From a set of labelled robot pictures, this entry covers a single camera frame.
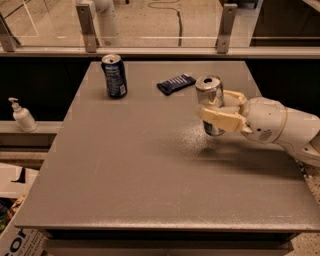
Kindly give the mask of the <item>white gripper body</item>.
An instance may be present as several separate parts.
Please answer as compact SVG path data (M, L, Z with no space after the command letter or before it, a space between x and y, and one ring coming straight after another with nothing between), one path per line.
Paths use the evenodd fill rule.
M287 110L275 100L257 97L248 100L242 108L251 133L242 132L249 140L268 144L274 142L284 127Z

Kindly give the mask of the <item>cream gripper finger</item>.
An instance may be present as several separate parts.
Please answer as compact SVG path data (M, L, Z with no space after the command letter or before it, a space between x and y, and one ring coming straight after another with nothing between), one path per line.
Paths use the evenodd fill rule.
M253 130L249 127L247 119L239 113L224 113L208 108L202 108L200 110L199 117L203 121L227 132L253 133Z
M224 105L226 107L242 107L247 102L247 97L237 91L224 91Z

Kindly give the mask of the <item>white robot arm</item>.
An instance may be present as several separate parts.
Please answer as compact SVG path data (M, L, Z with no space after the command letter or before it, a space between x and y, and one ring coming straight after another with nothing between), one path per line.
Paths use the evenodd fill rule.
M250 141L275 144L290 156L320 166L320 119L265 97L247 99L226 90L224 105L201 103L199 117L226 132L241 133Z

